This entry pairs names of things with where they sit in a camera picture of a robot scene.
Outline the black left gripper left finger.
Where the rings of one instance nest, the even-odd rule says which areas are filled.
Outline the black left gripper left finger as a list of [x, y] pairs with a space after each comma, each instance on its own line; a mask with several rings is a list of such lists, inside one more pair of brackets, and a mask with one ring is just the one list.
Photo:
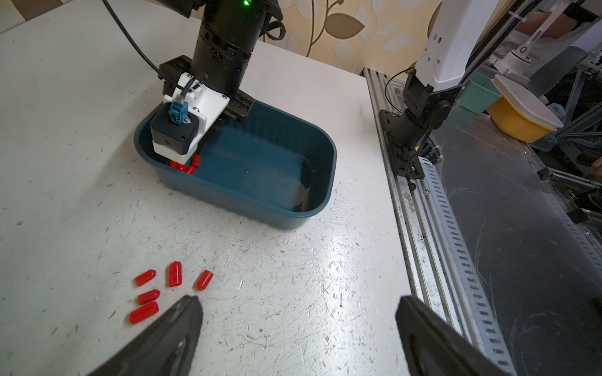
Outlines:
[[185, 295], [92, 375], [188, 375], [203, 323], [198, 297]]

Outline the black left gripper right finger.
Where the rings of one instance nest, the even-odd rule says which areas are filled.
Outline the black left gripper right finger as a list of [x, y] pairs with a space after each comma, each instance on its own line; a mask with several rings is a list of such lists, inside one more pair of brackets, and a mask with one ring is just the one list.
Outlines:
[[400, 299], [396, 322], [410, 375], [504, 375], [415, 296]]

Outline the red sleeve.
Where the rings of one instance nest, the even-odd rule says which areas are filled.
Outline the red sleeve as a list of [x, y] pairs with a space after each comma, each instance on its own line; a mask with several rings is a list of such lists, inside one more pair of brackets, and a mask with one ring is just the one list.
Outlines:
[[183, 267], [181, 262], [173, 262], [169, 265], [169, 287], [174, 288], [183, 283]]
[[211, 272], [210, 270], [205, 270], [201, 276], [199, 277], [197, 284], [196, 284], [196, 288], [198, 291], [205, 291], [206, 288], [208, 288], [209, 284], [211, 283], [212, 279], [214, 277], [213, 272]]
[[161, 291], [154, 289], [137, 296], [137, 302], [140, 306], [145, 306], [156, 301], [161, 296]]
[[133, 310], [129, 315], [129, 322], [132, 325], [139, 324], [142, 321], [159, 313], [159, 306], [157, 302], [150, 302], [146, 305]]
[[154, 269], [149, 269], [149, 270], [145, 271], [144, 273], [140, 274], [139, 276], [137, 276], [134, 279], [134, 281], [135, 281], [136, 286], [142, 287], [146, 283], [155, 279], [156, 276], [157, 276], [157, 272]]

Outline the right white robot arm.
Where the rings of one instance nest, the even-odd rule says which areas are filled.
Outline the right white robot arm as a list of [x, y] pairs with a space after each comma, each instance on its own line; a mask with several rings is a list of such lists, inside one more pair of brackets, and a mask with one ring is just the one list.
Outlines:
[[[200, 199], [229, 200], [240, 214], [282, 229], [296, 229], [321, 211], [332, 192], [335, 147], [319, 128], [296, 117], [256, 102], [240, 85], [261, 37], [274, 30], [285, 36], [282, 9], [276, 1], [169, 1], [169, 9], [184, 17], [202, 9], [194, 56], [181, 56], [162, 64], [164, 102], [147, 122], [150, 145], [175, 175], [169, 181]], [[434, 23], [426, 49], [407, 70], [401, 110], [379, 112], [379, 137], [387, 152], [387, 171], [392, 191], [400, 180], [408, 192], [424, 177], [420, 153], [432, 131], [440, 128], [459, 95], [467, 66], [493, 12], [491, 1], [445, 1]], [[277, 148], [294, 150], [300, 156], [318, 153], [312, 167], [312, 209], [301, 205], [279, 209], [266, 194], [244, 189], [235, 172], [211, 182], [195, 180], [202, 158], [217, 147], [218, 136], [240, 125], [251, 136], [259, 135]]]

